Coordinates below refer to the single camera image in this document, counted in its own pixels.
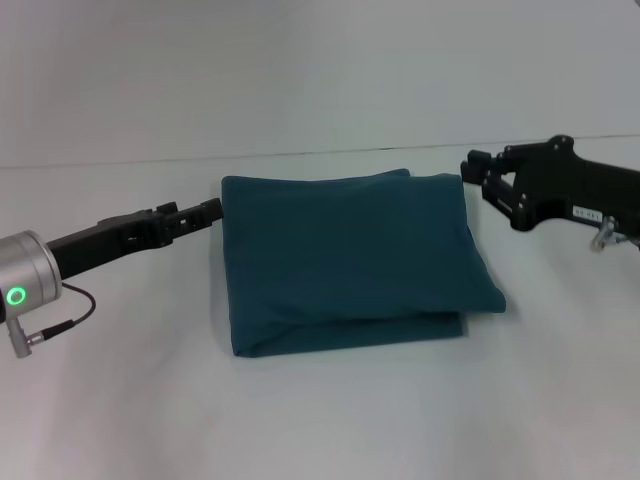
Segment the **teal blue FREE t-shirt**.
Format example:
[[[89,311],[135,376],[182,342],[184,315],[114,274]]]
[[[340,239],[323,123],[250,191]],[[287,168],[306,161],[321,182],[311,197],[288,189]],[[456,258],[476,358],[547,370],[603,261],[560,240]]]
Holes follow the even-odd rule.
[[[456,338],[506,309],[456,175],[228,176],[221,194],[238,357]]]

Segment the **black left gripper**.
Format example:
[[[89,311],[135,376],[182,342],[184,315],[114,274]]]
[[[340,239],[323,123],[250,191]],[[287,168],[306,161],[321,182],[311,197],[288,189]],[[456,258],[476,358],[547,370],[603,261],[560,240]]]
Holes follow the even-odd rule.
[[[166,247],[176,238],[209,228],[224,217],[219,198],[179,210],[176,202],[111,217],[50,241],[47,246],[63,280],[144,250]]]

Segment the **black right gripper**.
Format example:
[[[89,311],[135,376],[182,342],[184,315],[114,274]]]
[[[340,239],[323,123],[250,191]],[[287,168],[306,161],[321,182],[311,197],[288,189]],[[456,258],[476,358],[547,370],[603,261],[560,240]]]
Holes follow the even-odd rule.
[[[513,186],[501,177],[511,172]],[[518,231],[551,219],[598,226],[609,216],[618,233],[640,233],[640,171],[585,160],[569,136],[507,146],[495,156],[470,150],[460,175],[482,184],[482,198]]]

